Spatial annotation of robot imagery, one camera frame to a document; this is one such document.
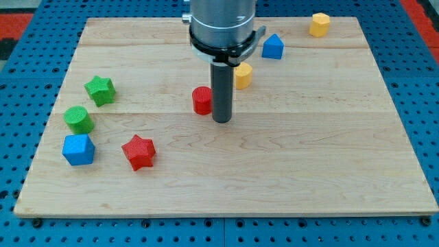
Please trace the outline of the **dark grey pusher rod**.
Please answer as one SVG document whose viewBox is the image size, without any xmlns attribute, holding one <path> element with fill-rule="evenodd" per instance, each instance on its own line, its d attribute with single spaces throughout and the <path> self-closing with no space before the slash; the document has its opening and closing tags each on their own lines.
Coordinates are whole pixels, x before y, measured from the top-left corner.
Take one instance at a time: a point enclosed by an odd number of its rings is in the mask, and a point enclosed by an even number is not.
<svg viewBox="0 0 439 247">
<path fill-rule="evenodd" d="M 211 64 L 210 72 L 213 120 L 226 123 L 233 112 L 233 68 Z"/>
</svg>

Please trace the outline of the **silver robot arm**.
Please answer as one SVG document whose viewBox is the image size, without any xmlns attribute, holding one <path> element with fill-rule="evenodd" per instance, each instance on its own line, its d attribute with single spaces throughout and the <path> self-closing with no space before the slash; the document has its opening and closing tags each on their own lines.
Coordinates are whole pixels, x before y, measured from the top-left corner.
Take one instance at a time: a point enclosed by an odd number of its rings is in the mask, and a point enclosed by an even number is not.
<svg viewBox="0 0 439 247">
<path fill-rule="evenodd" d="M 212 117 L 217 123 L 233 114 L 234 68 L 250 57 L 265 27 L 254 29 L 253 0 L 190 0 L 182 22 L 189 26 L 191 48 L 210 64 Z"/>
</svg>

